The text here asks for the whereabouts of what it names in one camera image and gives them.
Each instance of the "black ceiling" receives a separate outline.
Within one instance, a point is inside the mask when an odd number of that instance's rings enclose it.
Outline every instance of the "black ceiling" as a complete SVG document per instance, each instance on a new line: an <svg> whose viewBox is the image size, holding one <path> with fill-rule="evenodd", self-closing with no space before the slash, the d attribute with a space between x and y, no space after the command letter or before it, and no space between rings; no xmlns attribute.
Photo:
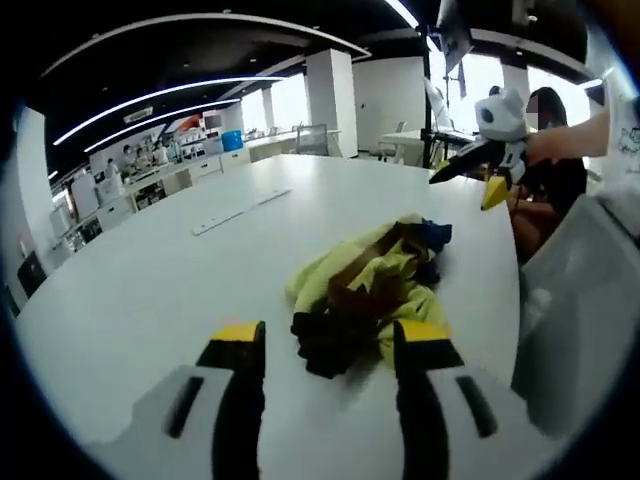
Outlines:
<svg viewBox="0 0 640 480"><path fill-rule="evenodd" d="M147 106L140 103L105 117L83 129L58 147L51 143L59 135L87 118L140 95L199 80L239 75L255 75L266 68L300 54L345 47L314 35L292 30L232 20L191 20L145 26L113 36L78 53L42 73L74 48L116 28L166 15L221 13L274 18L336 36L361 47L367 46L372 58L406 56L421 52L418 40L411 38L375 41L371 34L406 29L404 20L384 0L248 0L191 1L181 5L153 8L117 6L109 2L90 5L40 7L40 15L16 17L28 23L22 36L35 41L22 42L14 65L14 80L26 95L27 104L47 118L48 159L52 168L68 171L86 161L82 151L88 145L123 128L124 114ZM439 0L403 0L422 23L434 25ZM547 44L580 58L584 43L579 24L562 19L557 11L543 7L536 12L540 20L528 29L511 23L510 0L459 0L469 27L517 34ZM564 28L558 28L558 22ZM553 30L547 28L556 25ZM150 104L154 115L216 100L235 85L189 89L158 97Z"/></svg>

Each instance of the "blue container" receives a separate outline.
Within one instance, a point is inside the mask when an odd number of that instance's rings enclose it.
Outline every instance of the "blue container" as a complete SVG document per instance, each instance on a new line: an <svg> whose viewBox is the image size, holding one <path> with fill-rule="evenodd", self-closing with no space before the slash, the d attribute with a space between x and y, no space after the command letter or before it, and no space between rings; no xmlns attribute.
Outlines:
<svg viewBox="0 0 640 480"><path fill-rule="evenodd" d="M232 130L222 134L222 147L225 152L238 150L242 148L243 145L242 132L240 130Z"/></svg>

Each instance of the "white chair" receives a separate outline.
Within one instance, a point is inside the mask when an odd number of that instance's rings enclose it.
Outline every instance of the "white chair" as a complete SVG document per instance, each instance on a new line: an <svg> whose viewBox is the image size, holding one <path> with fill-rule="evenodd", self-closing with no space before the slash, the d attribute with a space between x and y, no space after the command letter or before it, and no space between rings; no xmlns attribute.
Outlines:
<svg viewBox="0 0 640 480"><path fill-rule="evenodd" d="M624 366L640 319L640 252L583 195L521 273L512 388L532 423L563 441L597 412Z"/></svg>
<svg viewBox="0 0 640 480"><path fill-rule="evenodd" d="M407 122L400 122L396 127L395 133L402 133L404 128L407 126ZM397 145L392 143L380 142L378 143L378 148L374 148L369 151L369 155L372 157L378 157L378 161L384 160L387 161L387 157L395 157L397 151Z"/></svg>

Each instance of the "yellow cloth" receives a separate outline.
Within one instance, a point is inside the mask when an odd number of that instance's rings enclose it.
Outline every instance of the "yellow cloth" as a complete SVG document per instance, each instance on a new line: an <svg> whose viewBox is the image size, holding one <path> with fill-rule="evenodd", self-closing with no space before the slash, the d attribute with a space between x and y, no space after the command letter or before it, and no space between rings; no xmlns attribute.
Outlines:
<svg viewBox="0 0 640 480"><path fill-rule="evenodd" d="M406 215L400 223L420 223L418 214ZM304 267L285 287L285 293L294 302L294 313L311 312L316 302L327 296L329 280L344 270L367 247L377 242L394 225L388 223L354 241L344 242L326 255ZM358 276L349 284L349 289L357 290L364 286L370 291L376 273L401 273L408 279L415 273L416 256L402 251L402 242L394 245L386 255L370 261ZM435 255L429 251L430 259ZM429 322L450 335L451 328L435 294L415 281L406 280L407 301L391 314L393 320ZM380 352L384 361L393 369L393 324L388 325L378 335Z"/></svg>

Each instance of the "desk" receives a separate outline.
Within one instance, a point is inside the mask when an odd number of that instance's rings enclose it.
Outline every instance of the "desk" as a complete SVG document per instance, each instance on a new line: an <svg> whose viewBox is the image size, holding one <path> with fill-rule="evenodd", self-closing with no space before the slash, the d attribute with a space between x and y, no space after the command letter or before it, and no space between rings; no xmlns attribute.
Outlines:
<svg viewBox="0 0 640 480"><path fill-rule="evenodd" d="M339 242L403 214L452 223L437 294L453 341L468 363L509 385L520 299L506 206L481 212L483 183L459 177L429 185L430 175L369 160L281 155L183 190L105 232L47 278L14 323L28 365L75 438L108 441L146 391L196 362L213 332L234 319L263 320L262 478L293 478L274 471L293 469L298 454L309 479L344 478L331 470L344 464L358 470L350 478L401 478L392 372L379 365L333 380L306 372L284 286ZM219 206L283 187L293 190L191 234Z"/></svg>
<svg viewBox="0 0 640 480"><path fill-rule="evenodd" d="M440 139L446 138L450 143L467 144L473 142L475 137L466 133L458 132L453 129L439 129L437 132L432 132L432 136L438 136ZM420 130L411 130L408 132L400 133L387 133L382 136L383 143L389 143L396 145L396 155L393 158L393 163L398 163L400 158L405 154L406 147L415 150L413 155L409 158L405 158L405 165L422 166L420 160L422 159L422 151L418 153L419 148L423 148L424 142L420 139Z"/></svg>
<svg viewBox="0 0 640 480"><path fill-rule="evenodd" d="M338 140L338 134L340 130L327 130L327 136L329 141L330 154L341 156L340 143ZM287 153L284 150L289 145L289 149L295 148L295 141L298 137L298 132L284 132L276 135L270 135L267 137L256 138L255 140L247 140L244 143L246 148L251 150L251 161L257 162L265 157L272 155L279 155Z"/></svg>

